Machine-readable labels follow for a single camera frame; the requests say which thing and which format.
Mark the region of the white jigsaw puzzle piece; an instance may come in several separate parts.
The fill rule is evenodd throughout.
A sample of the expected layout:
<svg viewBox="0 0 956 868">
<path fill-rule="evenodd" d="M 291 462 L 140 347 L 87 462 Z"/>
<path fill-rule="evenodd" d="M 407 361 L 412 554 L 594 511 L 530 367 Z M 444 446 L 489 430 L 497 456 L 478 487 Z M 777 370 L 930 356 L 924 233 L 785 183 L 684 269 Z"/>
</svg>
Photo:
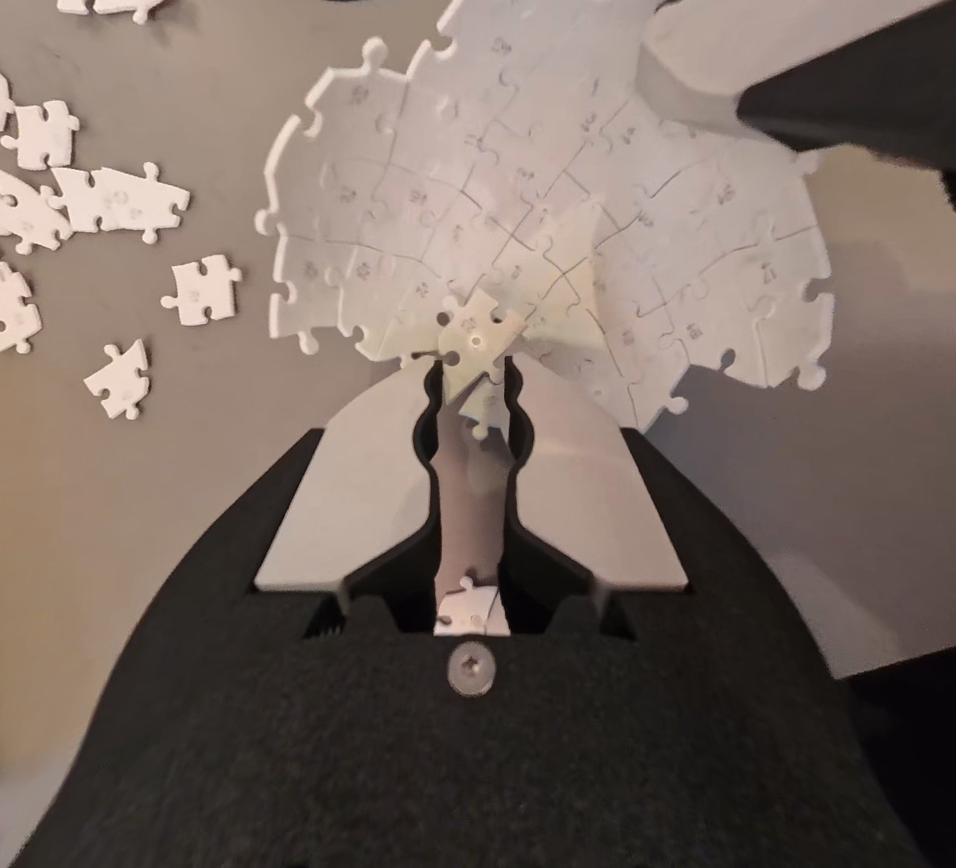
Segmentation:
<svg viewBox="0 0 956 868">
<path fill-rule="evenodd" d="M 477 585 L 469 575 L 460 588 L 443 596 L 433 628 L 435 636 L 510 635 L 505 608 L 495 585 Z"/>
</svg>

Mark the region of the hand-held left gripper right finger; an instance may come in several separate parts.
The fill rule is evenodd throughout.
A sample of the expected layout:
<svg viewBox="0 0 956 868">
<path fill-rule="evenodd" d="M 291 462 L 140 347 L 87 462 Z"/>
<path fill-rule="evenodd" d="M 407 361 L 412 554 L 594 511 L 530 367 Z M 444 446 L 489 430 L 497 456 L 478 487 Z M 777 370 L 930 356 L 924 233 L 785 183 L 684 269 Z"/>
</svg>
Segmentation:
<svg viewBox="0 0 956 868">
<path fill-rule="evenodd" d="M 533 357 L 507 358 L 507 571 L 530 594 L 688 584 L 617 421 Z"/>
</svg>

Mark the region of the joined white puzzle pieces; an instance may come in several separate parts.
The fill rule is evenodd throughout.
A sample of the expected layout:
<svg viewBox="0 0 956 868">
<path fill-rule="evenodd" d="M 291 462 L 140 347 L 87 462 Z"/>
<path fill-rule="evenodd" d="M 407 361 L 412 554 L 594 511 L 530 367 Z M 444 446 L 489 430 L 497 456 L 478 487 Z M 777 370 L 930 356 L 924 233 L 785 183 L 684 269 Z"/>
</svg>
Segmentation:
<svg viewBox="0 0 956 868">
<path fill-rule="evenodd" d="M 497 300 L 480 288 L 464 304 L 444 297 L 442 308 L 448 324 L 439 332 L 439 354 L 457 356 L 456 362 L 443 366 L 445 402 L 466 396 L 459 414 L 473 422 L 473 437 L 483 441 L 492 428 L 508 425 L 505 373 L 499 359 L 508 354 L 527 323 L 516 312 L 499 312 Z"/>
</svg>

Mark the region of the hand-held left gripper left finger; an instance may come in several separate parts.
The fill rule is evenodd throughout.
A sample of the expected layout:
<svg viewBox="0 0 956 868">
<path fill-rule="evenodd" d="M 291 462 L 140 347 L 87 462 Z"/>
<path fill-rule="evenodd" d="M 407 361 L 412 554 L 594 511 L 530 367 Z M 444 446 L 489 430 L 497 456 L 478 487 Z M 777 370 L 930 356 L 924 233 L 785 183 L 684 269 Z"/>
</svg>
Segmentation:
<svg viewBox="0 0 956 868">
<path fill-rule="evenodd" d="M 258 570 L 259 591 L 357 594 L 391 551 L 440 523 L 443 364 L 414 360 L 324 428 Z"/>
</svg>

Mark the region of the partly built puzzle ball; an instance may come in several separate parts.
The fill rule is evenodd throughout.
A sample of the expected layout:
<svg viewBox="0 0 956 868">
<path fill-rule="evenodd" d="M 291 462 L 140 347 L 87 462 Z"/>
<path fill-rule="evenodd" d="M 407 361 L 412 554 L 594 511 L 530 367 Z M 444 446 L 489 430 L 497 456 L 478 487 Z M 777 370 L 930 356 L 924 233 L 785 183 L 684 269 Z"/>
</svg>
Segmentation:
<svg viewBox="0 0 956 868">
<path fill-rule="evenodd" d="M 691 367 L 826 378 L 834 297 L 819 156 L 659 116 L 639 93 L 665 0 L 451 0 L 406 71 L 381 38 L 329 67 L 266 159 L 271 338 L 337 329 L 373 361 L 438 355 L 476 288 L 622 427 L 684 412 Z"/>
</svg>

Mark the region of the scatter of white puzzle pieces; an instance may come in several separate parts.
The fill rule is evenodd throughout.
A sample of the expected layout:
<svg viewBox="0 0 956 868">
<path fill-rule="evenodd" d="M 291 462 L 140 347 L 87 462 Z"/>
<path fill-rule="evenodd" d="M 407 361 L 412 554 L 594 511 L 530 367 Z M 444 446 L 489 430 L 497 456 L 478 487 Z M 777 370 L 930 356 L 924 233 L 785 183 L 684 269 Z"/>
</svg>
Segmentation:
<svg viewBox="0 0 956 868">
<path fill-rule="evenodd" d="M 129 13 L 144 25 L 164 0 L 56 0 L 61 13 L 84 15 L 89 6 L 97 14 Z M 2 237 L 16 239 L 16 252 L 29 256 L 35 248 L 56 251 L 78 233 L 134 231 L 148 245 L 159 232 L 177 228 L 190 204 L 184 188 L 160 180 L 159 166 L 145 162 L 142 174 L 110 167 L 91 172 L 70 167 L 74 137 L 80 121 L 59 99 L 40 105 L 17 105 L 2 74 L 2 147 L 15 151 L 16 165 L 24 171 L 49 171 L 56 188 L 34 188 L 2 169 Z M 222 254 L 173 268 L 177 292 L 164 296 L 161 306 L 179 313 L 184 326 L 204 325 L 232 317 L 236 312 L 234 285 L 242 272 Z M 42 329 L 39 308 L 30 303 L 32 291 L 19 271 L 2 258 L 2 352 L 13 349 L 29 354 L 31 339 Z M 103 348 L 109 362 L 84 380 L 110 419 L 136 420 L 139 404 L 150 391 L 149 359 L 145 344 L 137 339 L 125 351 L 115 345 Z"/>
</svg>

